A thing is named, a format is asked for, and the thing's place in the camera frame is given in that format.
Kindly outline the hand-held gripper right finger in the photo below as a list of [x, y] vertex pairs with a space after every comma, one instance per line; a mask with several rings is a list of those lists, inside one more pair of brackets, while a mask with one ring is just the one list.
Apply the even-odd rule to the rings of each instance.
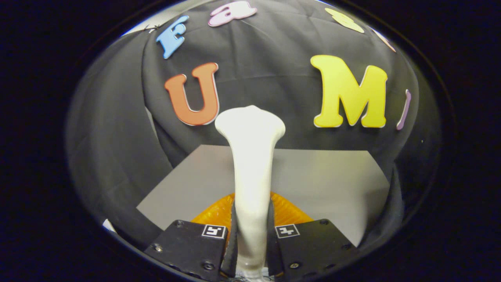
[[313, 220], [285, 197], [271, 193], [268, 274], [278, 282], [306, 282], [347, 266], [356, 246], [328, 219]]

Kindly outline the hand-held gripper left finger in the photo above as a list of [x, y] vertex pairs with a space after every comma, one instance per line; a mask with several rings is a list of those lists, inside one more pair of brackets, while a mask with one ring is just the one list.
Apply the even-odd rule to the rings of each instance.
[[218, 282], [236, 276], [234, 194], [224, 196], [192, 221], [174, 220], [145, 249], [160, 263], [186, 275]]

